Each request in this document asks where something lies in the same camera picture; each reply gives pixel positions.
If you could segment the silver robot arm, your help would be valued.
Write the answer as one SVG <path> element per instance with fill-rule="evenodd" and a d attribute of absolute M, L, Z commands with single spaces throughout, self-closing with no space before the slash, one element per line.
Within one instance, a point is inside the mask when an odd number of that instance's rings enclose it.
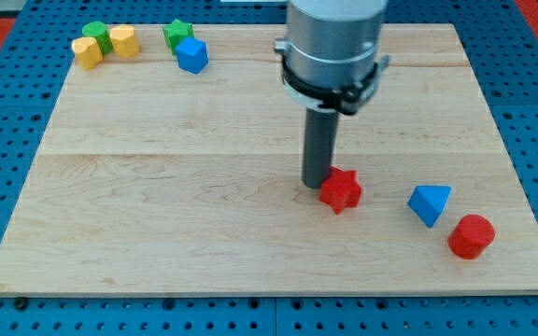
<path fill-rule="evenodd" d="M 389 57 L 375 58 L 387 0 L 290 0 L 275 41 L 286 92 L 321 113 L 356 114 L 375 94 Z"/>

